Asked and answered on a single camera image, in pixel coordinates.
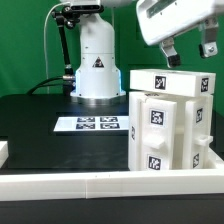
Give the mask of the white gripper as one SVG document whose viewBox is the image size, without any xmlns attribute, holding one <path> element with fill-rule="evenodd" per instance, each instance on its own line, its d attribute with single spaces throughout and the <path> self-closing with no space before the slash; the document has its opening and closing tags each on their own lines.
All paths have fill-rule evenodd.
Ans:
<svg viewBox="0 0 224 224">
<path fill-rule="evenodd" d="M 144 41 L 148 45 L 162 41 L 159 47 L 169 68 L 181 65 L 172 36 L 192 29 L 203 20 L 199 25 L 200 56 L 209 58 L 218 53 L 219 24 L 212 16 L 220 14 L 220 0 L 139 0 L 136 14 Z"/>
</svg>

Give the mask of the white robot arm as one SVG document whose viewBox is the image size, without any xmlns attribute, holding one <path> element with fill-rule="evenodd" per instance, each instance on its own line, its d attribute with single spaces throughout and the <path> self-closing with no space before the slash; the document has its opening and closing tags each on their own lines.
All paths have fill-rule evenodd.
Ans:
<svg viewBox="0 0 224 224">
<path fill-rule="evenodd" d="M 104 102 L 121 96 L 115 66 L 114 28 L 100 17 L 105 8 L 136 4 L 140 31 L 149 46 L 158 44 L 167 66 L 180 65 L 174 38 L 193 28 L 203 32 L 201 55 L 217 54 L 217 17 L 224 14 L 224 0 L 60 0 L 62 25 L 80 27 L 81 65 L 75 72 L 73 97 Z"/>
</svg>

